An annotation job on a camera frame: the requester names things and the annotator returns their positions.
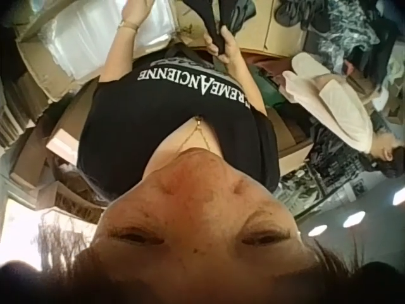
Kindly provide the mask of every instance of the neck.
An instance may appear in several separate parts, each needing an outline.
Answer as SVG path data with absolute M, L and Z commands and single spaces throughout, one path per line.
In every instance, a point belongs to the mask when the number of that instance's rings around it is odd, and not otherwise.
M 380 148 L 380 138 L 376 133 L 373 133 L 373 141 L 371 143 L 371 149 L 370 149 L 370 155 L 373 157 L 376 157 L 379 155 L 379 152 L 381 150 Z

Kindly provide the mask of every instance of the finger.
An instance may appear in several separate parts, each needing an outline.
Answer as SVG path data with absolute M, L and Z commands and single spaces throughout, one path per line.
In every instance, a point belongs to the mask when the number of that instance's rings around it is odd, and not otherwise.
M 228 58 L 228 56 L 227 55 L 225 55 L 225 54 L 222 54 L 222 55 L 219 55 L 218 56 L 218 59 L 222 62 L 222 63 L 224 63 L 224 64 L 229 64 L 229 58 Z
M 229 31 L 229 29 L 224 25 L 221 28 L 221 35 L 225 40 L 225 43 L 229 45 L 235 44 L 235 37 L 232 35 L 232 33 Z
M 210 44 L 207 46 L 207 51 L 216 56 L 218 55 L 219 49 L 215 44 Z
M 213 43 L 213 39 L 211 38 L 210 35 L 208 35 L 208 33 L 204 33 L 204 40 L 205 40 L 207 45 Z

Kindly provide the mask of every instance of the gold necklace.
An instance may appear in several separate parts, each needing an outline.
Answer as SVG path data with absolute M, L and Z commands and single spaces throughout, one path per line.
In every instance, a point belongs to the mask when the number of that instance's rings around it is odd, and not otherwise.
M 184 142 L 180 145 L 180 147 L 178 147 L 177 149 L 177 153 L 179 153 L 182 148 L 184 147 L 185 144 L 187 144 L 187 142 L 190 140 L 190 138 L 194 135 L 194 133 L 196 133 L 198 131 L 198 133 L 200 133 L 202 139 L 204 139 L 205 145 L 207 146 L 208 151 L 211 152 L 211 148 L 209 147 L 209 143 L 207 141 L 207 139 L 204 136 L 203 130 L 201 128 L 201 122 L 202 122 L 202 118 L 200 116 L 195 116 L 193 117 L 193 119 L 196 121 L 196 127 L 194 128 L 194 130 L 191 132 L 191 134 L 189 136 L 187 136 L 187 138 L 184 140 Z

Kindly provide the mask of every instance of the wrist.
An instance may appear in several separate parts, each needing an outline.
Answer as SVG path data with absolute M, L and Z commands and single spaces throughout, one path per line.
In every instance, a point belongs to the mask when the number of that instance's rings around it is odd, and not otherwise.
M 140 27 L 140 23 L 128 21 L 126 19 L 123 19 L 118 26 L 119 29 L 122 29 L 122 28 L 130 29 L 130 30 L 133 30 L 135 33 L 138 32 L 139 27 Z
M 233 57 L 233 59 L 226 66 L 227 72 L 233 78 L 238 77 L 240 74 L 246 73 L 246 62 L 242 54 L 239 53 Z

